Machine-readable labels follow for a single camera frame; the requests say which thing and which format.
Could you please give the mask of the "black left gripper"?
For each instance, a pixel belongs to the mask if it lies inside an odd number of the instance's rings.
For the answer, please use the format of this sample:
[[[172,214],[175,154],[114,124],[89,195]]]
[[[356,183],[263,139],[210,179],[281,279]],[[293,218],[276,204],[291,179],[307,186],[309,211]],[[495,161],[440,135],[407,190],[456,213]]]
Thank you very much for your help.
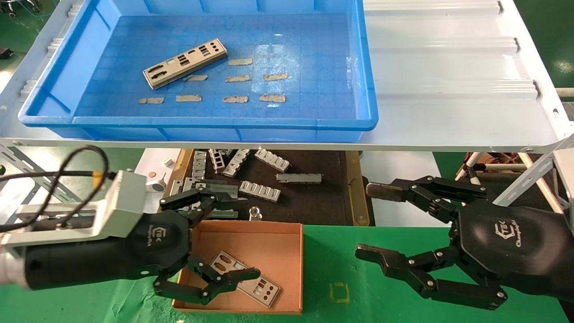
[[[199,207],[183,216],[180,208]],[[195,255],[189,255],[189,227],[196,227],[213,210],[247,207],[247,198],[232,198],[226,192],[191,188],[160,200],[158,214],[143,214],[125,237],[61,244],[36,245],[25,251],[25,278],[30,290],[96,284],[111,280],[138,280],[158,276],[157,296],[206,305],[221,293],[234,292],[242,281],[260,277],[256,268],[219,273]],[[168,280],[185,265],[204,282],[205,288]]]

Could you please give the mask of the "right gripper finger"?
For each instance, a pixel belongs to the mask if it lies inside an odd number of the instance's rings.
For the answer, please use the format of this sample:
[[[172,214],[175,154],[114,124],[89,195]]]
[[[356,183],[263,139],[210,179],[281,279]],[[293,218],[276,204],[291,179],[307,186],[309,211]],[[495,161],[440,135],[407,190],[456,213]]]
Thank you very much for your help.
[[[455,245],[408,257],[390,249],[359,244],[356,258],[379,265],[384,276],[405,282],[424,299],[484,310],[496,310],[508,300],[496,280],[485,277],[478,284],[466,284],[431,276],[432,271],[463,263],[461,249]]]
[[[395,179],[390,184],[371,182],[366,186],[366,194],[377,200],[408,202],[443,223],[458,217],[459,211],[451,201],[469,204],[487,199],[483,186],[433,176]]]

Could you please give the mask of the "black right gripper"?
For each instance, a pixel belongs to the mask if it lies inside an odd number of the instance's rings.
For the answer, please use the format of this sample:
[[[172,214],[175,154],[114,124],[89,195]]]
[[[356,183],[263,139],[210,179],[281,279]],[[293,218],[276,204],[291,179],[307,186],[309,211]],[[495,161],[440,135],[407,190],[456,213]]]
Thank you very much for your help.
[[[476,201],[461,208],[451,233],[457,265],[476,283],[572,302],[573,235],[563,214]]]

